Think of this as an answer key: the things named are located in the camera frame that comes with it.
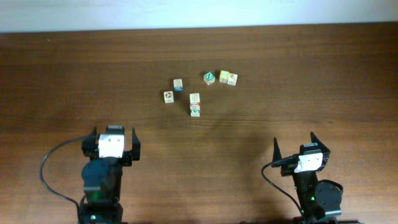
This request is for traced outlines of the plain cream wooden block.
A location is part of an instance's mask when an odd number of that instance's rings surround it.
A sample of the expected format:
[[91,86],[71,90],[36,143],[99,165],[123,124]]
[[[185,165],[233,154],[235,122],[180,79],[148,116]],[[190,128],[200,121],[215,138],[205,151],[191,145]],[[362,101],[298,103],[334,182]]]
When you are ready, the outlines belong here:
[[191,93],[190,94],[190,103],[199,103],[200,102],[200,94],[199,93]]

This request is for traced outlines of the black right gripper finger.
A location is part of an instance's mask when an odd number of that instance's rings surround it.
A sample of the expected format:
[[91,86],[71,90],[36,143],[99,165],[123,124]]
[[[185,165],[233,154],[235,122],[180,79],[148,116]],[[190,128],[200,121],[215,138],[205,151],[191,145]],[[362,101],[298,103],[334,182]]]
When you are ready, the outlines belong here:
[[330,154],[330,150],[317,138],[313,131],[310,132],[310,139],[312,143],[317,143],[323,154]]
[[280,148],[277,142],[277,138],[273,139],[273,156],[272,156],[272,162],[276,163],[277,161],[281,160],[282,156],[280,153]]

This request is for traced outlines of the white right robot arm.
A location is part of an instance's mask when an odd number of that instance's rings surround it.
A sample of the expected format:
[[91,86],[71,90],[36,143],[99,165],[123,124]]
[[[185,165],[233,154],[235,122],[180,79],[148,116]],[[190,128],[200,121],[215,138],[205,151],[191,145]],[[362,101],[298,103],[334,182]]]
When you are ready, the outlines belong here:
[[302,144],[298,154],[283,158],[276,139],[272,167],[279,167],[282,177],[291,176],[304,223],[321,223],[341,215],[343,186],[332,180],[318,180],[330,158],[331,151],[310,133],[311,142]]

